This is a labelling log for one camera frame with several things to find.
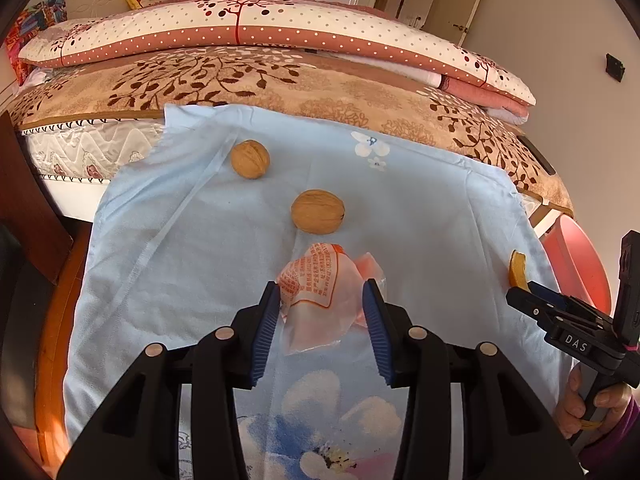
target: walnut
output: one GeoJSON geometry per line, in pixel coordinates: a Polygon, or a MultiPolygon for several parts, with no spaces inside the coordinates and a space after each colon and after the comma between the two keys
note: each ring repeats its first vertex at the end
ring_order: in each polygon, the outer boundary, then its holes
{"type": "Polygon", "coordinates": [[[269,152],[257,140],[246,140],[231,150],[231,167],[245,178],[259,178],[269,169],[269,152]]]}
{"type": "Polygon", "coordinates": [[[301,193],[291,205],[291,219],[306,233],[327,235],[338,230],[344,218],[344,203],[322,189],[301,193]]]}

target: red stool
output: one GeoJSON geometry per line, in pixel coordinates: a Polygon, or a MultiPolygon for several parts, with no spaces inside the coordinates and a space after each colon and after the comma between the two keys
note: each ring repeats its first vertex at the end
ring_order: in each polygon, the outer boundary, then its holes
{"type": "Polygon", "coordinates": [[[560,291],[610,316],[611,291],[596,249],[582,228],[561,215],[542,240],[560,291]]]}

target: floral pillowcase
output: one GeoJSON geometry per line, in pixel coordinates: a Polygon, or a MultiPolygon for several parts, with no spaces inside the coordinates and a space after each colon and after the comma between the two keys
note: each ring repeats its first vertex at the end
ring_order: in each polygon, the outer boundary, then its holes
{"type": "Polygon", "coordinates": [[[35,68],[18,59],[18,54],[30,40],[46,28],[66,22],[65,0],[42,0],[25,8],[15,20],[14,26],[4,40],[9,61],[14,68],[16,79],[22,85],[35,68]]]}

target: polka dot fabric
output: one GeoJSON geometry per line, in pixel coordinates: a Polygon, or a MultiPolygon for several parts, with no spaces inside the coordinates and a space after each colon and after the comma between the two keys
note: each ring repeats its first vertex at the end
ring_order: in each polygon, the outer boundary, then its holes
{"type": "Polygon", "coordinates": [[[70,20],[21,52],[47,68],[177,47],[274,45],[331,50],[432,70],[534,105],[529,88],[492,60],[355,7],[311,0],[190,0],[70,20]]]}

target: flower print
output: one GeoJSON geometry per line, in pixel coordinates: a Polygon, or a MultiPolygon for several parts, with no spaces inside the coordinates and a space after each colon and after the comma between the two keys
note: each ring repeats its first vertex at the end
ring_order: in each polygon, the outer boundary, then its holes
{"type": "Polygon", "coordinates": [[[386,142],[377,140],[375,137],[369,137],[361,132],[351,132],[351,137],[356,139],[356,155],[357,156],[369,156],[371,152],[377,156],[386,156],[391,151],[391,148],[386,142]]]}
{"type": "Polygon", "coordinates": [[[129,162],[136,162],[137,160],[142,160],[145,158],[140,152],[133,150],[131,155],[129,155],[129,162]]]}
{"type": "Polygon", "coordinates": [[[188,460],[178,460],[178,478],[193,480],[193,465],[188,460]]]}
{"type": "Polygon", "coordinates": [[[56,175],[66,176],[65,170],[63,170],[59,164],[53,165],[53,171],[56,172],[56,175]]]}
{"type": "Polygon", "coordinates": [[[190,449],[191,448],[191,436],[184,431],[178,432],[178,449],[190,449]]]}
{"type": "Polygon", "coordinates": [[[86,167],[86,174],[89,178],[104,178],[100,171],[98,171],[98,168],[95,167],[95,164],[89,164],[86,167]]]}
{"type": "Polygon", "coordinates": [[[376,156],[373,158],[369,158],[367,160],[369,161],[370,168],[374,168],[375,170],[379,170],[379,171],[386,171],[385,170],[386,162],[384,160],[380,160],[376,156]]]}
{"type": "Polygon", "coordinates": [[[341,397],[338,376],[316,370],[287,390],[279,414],[239,420],[252,478],[391,478],[402,428],[396,407],[381,397],[366,397],[340,415],[341,397]]]}

